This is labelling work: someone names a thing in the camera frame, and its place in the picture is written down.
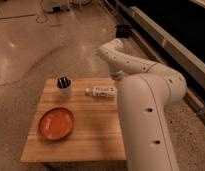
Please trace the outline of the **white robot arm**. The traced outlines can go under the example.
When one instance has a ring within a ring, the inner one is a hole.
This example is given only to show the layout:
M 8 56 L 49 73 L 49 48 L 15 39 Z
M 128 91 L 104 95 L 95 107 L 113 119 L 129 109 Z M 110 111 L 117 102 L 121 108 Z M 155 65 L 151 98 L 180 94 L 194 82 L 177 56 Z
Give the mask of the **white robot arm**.
M 116 82 L 117 107 L 128 171 L 179 171 L 164 109 L 181 100 L 186 79 L 177 70 L 123 52 L 121 40 L 97 53 Z

